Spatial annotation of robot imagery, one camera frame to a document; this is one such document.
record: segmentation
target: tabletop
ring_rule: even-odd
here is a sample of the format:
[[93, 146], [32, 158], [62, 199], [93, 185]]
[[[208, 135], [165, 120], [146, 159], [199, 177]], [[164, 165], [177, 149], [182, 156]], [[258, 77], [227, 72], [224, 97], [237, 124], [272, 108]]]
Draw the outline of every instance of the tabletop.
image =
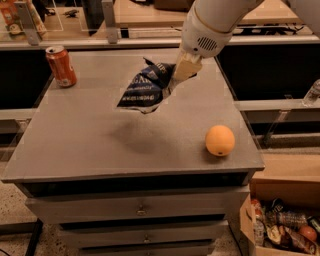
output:
[[[42, 182], [262, 170], [264, 163], [214, 59], [180, 84], [156, 112], [116, 105], [132, 78], [153, 62], [175, 63], [178, 49], [72, 52], [78, 76], [47, 90], [3, 175]], [[227, 125], [236, 145], [216, 157], [205, 148], [213, 125]]]

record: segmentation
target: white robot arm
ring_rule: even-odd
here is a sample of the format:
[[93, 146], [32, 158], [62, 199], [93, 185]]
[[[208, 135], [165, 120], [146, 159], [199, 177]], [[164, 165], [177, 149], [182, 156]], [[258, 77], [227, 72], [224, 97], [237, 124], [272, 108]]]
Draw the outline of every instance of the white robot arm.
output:
[[[320, 0], [282, 0], [320, 35]], [[201, 59], [214, 57], [232, 37], [242, 18], [264, 0], [196, 0], [183, 24], [181, 53], [173, 78], [184, 81], [201, 69]]]

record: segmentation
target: chip bag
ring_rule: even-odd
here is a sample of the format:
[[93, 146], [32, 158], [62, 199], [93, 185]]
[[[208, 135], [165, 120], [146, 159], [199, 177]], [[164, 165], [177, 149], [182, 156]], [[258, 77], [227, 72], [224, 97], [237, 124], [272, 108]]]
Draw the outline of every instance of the chip bag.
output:
[[145, 61], [148, 67], [132, 79], [118, 108], [139, 110], [143, 114], [152, 113], [171, 94], [169, 84], [175, 64]]

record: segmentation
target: soda can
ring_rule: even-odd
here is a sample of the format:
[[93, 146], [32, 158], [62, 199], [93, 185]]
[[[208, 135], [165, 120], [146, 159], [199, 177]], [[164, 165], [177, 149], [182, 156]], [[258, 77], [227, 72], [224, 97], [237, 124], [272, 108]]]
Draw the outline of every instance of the soda can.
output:
[[71, 65], [68, 51], [63, 46], [48, 47], [46, 57], [60, 87], [70, 87], [76, 84], [76, 74]]

